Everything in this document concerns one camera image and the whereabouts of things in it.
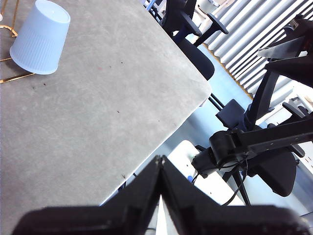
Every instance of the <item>vertical blinds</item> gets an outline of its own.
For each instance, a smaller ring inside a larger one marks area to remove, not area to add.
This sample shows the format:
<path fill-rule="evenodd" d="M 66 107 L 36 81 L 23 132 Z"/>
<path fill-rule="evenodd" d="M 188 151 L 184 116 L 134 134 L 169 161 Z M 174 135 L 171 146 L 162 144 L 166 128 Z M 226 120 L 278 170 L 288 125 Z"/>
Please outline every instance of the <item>vertical blinds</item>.
<path fill-rule="evenodd" d="M 312 20 L 313 0 L 236 0 L 217 13 L 229 34 L 216 32 L 205 43 L 243 89 L 254 96 L 267 63 L 266 58 L 257 56 L 258 49 L 284 38 L 283 27 L 297 14 Z M 280 76 L 271 107 L 283 102 L 292 90 L 291 80 Z"/>

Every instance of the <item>gray table top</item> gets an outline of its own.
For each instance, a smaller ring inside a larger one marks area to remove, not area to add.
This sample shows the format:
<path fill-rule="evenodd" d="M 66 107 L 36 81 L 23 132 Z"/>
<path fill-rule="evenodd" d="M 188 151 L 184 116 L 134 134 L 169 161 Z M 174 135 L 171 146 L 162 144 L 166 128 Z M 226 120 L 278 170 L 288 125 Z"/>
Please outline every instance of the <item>gray table top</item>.
<path fill-rule="evenodd" d="M 211 93 L 138 0 L 54 2 L 71 15 L 58 70 L 0 86 L 4 235 L 29 210 L 101 203 Z M 20 1 L 17 32 L 33 3 Z M 4 29 L 1 42 L 4 58 Z M 19 72 L 2 62 L 2 79 Z"/>

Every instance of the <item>blue cup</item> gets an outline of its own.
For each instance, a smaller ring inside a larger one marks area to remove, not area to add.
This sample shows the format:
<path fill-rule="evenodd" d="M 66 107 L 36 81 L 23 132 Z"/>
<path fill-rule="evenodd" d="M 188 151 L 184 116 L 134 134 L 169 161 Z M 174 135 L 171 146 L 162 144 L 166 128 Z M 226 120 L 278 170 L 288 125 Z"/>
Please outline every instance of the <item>blue cup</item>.
<path fill-rule="evenodd" d="M 69 23 L 65 9 L 48 0 L 37 0 L 10 48 L 13 61 L 29 72 L 54 73 Z"/>

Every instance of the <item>gold wire stand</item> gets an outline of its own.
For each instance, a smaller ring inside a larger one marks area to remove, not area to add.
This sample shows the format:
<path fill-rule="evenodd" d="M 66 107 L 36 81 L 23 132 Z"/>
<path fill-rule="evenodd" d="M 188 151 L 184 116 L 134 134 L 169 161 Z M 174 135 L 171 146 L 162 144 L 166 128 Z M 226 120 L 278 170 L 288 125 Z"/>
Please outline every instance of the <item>gold wire stand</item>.
<path fill-rule="evenodd" d="M 3 6 L 2 6 L 2 9 L 1 9 L 1 15 L 2 16 L 4 15 L 4 10 L 5 10 L 7 2 L 8 2 L 8 0 L 4 0 Z M 17 11 L 18 11 L 19 2 L 20 2 L 20 0 L 17 0 L 16 4 L 15 4 L 15 10 L 14 10 L 14 15 L 13 15 L 12 27 L 10 27 L 8 25 L 0 25 L 0 28 L 5 28 L 5 29 L 9 30 L 11 32 L 11 36 L 13 38 L 16 38 L 17 35 L 18 35 L 18 33 L 14 30 L 14 26 L 15 26 L 15 20 L 16 20 L 16 15 L 17 15 Z M 12 59 L 11 57 L 10 58 L 6 58 L 6 59 L 0 59 L 0 62 L 11 60 L 11 59 Z M 25 74 L 21 74 L 21 75 L 18 75 L 18 76 L 1 79 L 0 80 L 0 84 L 4 83 L 4 82 L 13 81 L 13 80 L 16 80 L 16 79 L 19 79 L 19 78 L 23 78 L 23 77 L 28 77 L 28 76 L 31 76 L 31 75 L 34 75 L 34 74 L 35 73 L 33 73 L 33 72 L 32 73 L 25 73 Z"/>

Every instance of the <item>cable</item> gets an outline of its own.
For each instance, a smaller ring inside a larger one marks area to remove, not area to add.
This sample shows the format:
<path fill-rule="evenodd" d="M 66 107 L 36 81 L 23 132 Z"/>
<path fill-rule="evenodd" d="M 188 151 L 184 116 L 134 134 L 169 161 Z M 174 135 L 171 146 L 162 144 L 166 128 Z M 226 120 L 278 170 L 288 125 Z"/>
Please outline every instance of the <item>cable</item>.
<path fill-rule="evenodd" d="M 191 181 L 191 183 L 194 185 L 195 184 L 195 181 L 196 181 L 196 179 L 197 179 L 197 177 L 199 176 L 200 174 L 198 173 L 193 179 L 192 179 L 192 181 Z"/>
<path fill-rule="evenodd" d="M 246 170 L 245 175 L 243 176 L 243 180 L 241 181 L 241 184 L 239 185 L 239 187 L 237 188 L 237 190 L 234 192 L 234 194 L 231 196 L 231 198 L 225 202 L 224 204 L 222 204 L 222 206 L 227 206 L 229 203 L 232 202 L 232 200 L 234 200 L 234 198 L 236 197 L 236 194 L 238 193 L 238 191 L 240 190 L 240 188 L 242 187 L 242 185 L 244 184 L 244 181 L 246 179 L 246 176 L 248 174 L 248 161 L 246 160 L 246 166 L 244 167 L 244 170 Z"/>
<path fill-rule="evenodd" d="M 230 167 L 233 167 L 233 166 L 238 166 L 241 162 L 237 162 L 235 164 L 232 164 L 232 165 L 228 165 L 228 166 L 221 166 L 221 167 L 215 167 L 215 168 L 207 168 L 207 169 L 204 169 L 202 171 L 206 171 L 206 170 L 211 170 L 211 169 L 225 169 L 225 168 L 230 168 Z M 195 181 L 197 179 L 197 177 L 200 175 L 200 173 L 198 173 L 191 181 L 191 183 L 194 185 L 195 184 Z"/>

